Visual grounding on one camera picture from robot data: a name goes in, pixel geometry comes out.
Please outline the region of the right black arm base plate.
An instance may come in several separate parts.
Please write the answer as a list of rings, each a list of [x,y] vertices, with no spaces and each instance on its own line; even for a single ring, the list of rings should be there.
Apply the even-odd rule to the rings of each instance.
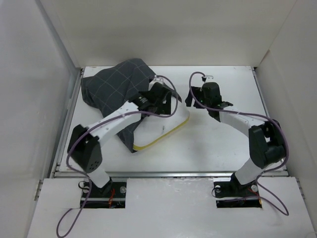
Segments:
[[[240,186],[232,181],[214,181],[213,185],[217,208],[262,208],[255,182]]]

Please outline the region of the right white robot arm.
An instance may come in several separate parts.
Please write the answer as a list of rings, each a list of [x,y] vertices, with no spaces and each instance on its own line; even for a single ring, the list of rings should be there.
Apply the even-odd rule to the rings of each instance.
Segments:
[[[278,122],[272,122],[262,115],[258,119],[255,114],[238,111],[232,103],[222,100],[217,83],[191,86],[185,103],[188,107],[206,109],[216,121],[247,136],[249,159],[231,176],[229,189],[233,194],[243,194],[268,166],[286,157],[286,145]]]

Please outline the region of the white pillow with yellow piping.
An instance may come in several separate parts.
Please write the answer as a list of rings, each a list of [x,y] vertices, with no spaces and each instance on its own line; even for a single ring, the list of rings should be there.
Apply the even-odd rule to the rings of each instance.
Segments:
[[[140,151],[183,126],[190,117],[185,103],[178,102],[175,114],[168,118],[146,117],[134,130],[133,150]]]

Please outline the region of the dark grey checked pillowcase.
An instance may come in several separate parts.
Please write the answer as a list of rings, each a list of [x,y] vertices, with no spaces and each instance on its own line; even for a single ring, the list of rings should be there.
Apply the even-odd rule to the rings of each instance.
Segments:
[[[116,66],[103,69],[94,76],[83,78],[82,99],[90,107],[100,110],[105,118],[136,93],[150,90],[149,83],[155,76],[156,73],[142,59],[128,59]],[[179,95],[172,98],[172,107],[177,109],[178,102],[182,102]],[[132,153],[136,152],[133,150],[134,130],[145,118],[117,134]]]

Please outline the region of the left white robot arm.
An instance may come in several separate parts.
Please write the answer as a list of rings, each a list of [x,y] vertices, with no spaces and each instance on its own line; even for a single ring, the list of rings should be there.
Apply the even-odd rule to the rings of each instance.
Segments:
[[[67,148],[67,157],[81,168],[94,191],[101,197],[110,193],[112,179],[100,167],[102,147],[114,135],[148,116],[168,118],[175,114],[172,98],[178,97],[175,87],[154,82],[148,91],[140,91],[128,99],[116,111],[102,120],[84,127],[74,127]]]

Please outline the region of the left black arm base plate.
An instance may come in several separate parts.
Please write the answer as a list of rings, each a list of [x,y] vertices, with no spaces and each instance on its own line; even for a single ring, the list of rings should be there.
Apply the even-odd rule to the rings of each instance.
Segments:
[[[92,184],[92,190],[84,208],[123,209],[125,208],[126,191],[127,182],[125,181],[112,181],[103,191]]]

